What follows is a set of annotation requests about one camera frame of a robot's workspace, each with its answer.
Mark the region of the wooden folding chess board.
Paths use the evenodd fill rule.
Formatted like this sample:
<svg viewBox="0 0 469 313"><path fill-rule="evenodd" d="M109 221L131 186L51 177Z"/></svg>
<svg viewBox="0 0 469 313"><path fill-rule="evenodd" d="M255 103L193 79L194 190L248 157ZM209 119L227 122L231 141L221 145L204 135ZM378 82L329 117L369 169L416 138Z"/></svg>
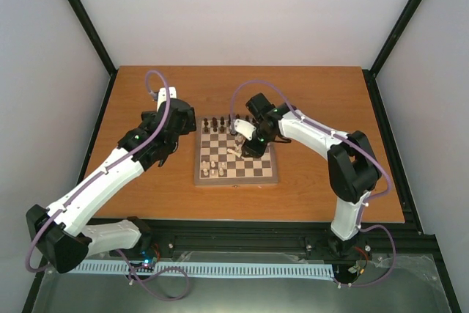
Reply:
<svg viewBox="0 0 469 313"><path fill-rule="evenodd" d="M194 184L197 186L274 185L278 168L274 146L261 158L241 155L245 138L228 131L227 116L197 117Z"/></svg>

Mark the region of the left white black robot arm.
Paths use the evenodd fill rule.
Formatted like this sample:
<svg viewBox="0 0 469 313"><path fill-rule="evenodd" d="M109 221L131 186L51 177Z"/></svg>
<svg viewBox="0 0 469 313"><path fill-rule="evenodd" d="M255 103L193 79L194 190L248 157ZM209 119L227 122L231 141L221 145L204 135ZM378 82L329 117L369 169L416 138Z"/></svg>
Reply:
<svg viewBox="0 0 469 313"><path fill-rule="evenodd" d="M107 251L151 251L150 228L137 217L91 225L90 218L117 192L153 165L162 166L179 145L179 137L196 131L195 110L183 100L168 99L156 111L144 111L105 161L73 190L47 207L34 205L26 223L38 249L58 273Z"/></svg>

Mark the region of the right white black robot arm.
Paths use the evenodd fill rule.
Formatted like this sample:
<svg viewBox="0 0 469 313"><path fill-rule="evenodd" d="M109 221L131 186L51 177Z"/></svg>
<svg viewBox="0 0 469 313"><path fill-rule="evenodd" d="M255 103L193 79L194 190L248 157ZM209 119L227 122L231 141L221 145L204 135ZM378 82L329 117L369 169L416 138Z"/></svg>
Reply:
<svg viewBox="0 0 469 313"><path fill-rule="evenodd" d="M245 106L254 121L238 117L231 121L232 132L245 138L243 157L260 158L273 142L297 141L327 161L329 183L336 195L328 248L334 257L345 257L358 241L363 209L382 175L372 163L374 153L366 135L332 130L289 103L274 106L262 93Z"/></svg>

